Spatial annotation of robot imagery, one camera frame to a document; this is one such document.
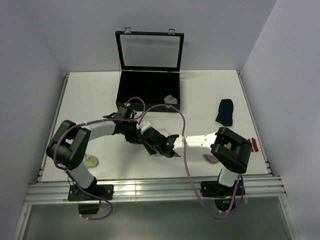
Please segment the grey sock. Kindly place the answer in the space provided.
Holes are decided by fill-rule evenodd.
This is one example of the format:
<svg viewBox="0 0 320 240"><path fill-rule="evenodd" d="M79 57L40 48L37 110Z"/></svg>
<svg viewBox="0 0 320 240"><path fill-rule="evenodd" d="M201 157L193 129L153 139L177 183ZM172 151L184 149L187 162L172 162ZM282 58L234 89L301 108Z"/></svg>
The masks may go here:
<svg viewBox="0 0 320 240"><path fill-rule="evenodd" d="M172 95L167 95L164 98L164 103L167 105L176 105L176 104L178 104L178 100Z"/></svg>

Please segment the white sock with dark stripes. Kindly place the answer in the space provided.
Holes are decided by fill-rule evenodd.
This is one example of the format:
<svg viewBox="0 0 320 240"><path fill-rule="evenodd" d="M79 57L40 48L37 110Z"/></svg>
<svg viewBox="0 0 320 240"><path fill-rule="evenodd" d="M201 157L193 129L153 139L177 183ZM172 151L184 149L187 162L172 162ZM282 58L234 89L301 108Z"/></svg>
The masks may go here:
<svg viewBox="0 0 320 240"><path fill-rule="evenodd" d="M158 131L164 136L170 135L170 132L166 128L160 128Z"/></svg>

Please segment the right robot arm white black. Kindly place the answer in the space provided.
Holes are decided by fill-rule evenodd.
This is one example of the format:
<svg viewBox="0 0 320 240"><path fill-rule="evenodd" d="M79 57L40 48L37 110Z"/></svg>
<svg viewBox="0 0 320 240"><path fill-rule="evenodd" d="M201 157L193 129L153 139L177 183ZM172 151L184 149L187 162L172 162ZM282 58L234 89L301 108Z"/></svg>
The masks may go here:
<svg viewBox="0 0 320 240"><path fill-rule="evenodd" d="M140 133L141 143L150 155L160 154L167 158L186 155L214 156L222 164L216 183L216 189L222 195L229 194L238 175L247 172L253 145L227 127L195 136L164 136L153 127L141 128Z"/></svg>

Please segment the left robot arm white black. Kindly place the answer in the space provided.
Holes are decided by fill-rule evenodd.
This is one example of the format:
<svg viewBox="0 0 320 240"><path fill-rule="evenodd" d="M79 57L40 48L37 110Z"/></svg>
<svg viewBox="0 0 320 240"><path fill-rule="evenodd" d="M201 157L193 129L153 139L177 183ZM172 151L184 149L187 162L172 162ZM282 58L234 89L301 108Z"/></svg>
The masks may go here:
<svg viewBox="0 0 320 240"><path fill-rule="evenodd" d="M64 120L60 124L46 148L46 156L75 182L70 188L69 200L73 199L73 195L81 201L112 199L113 186L98 185L96 177L85 166L87 146L89 141L117 134L124 135L129 143L138 144L137 119L135 111L125 106L101 120L88 123Z"/></svg>

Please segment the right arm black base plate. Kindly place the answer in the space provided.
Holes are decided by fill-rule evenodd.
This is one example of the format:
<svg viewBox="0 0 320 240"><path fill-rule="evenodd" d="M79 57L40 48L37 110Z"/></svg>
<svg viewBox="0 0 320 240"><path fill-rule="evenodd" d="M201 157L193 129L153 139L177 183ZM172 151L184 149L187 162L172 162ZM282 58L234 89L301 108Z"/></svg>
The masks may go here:
<svg viewBox="0 0 320 240"><path fill-rule="evenodd" d="M217 180L202 181L200 183L200 194L205 198L226 198L231 197L234 193L237 180L234 181L232 187L219 184Z"/></svg>

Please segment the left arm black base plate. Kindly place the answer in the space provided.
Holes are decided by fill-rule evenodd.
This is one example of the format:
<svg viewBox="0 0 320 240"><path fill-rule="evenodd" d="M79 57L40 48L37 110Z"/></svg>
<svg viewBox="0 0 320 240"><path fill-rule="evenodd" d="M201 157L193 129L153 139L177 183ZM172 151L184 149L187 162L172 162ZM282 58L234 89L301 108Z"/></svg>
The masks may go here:
<svg viewBox="0 0 320 240"><path fill-rule="evenodd" d="M95 185L90 188L80 190L76 185L69 188L67 200L69 202L101 201L113 198L114 186L112 184Z"/></svg>

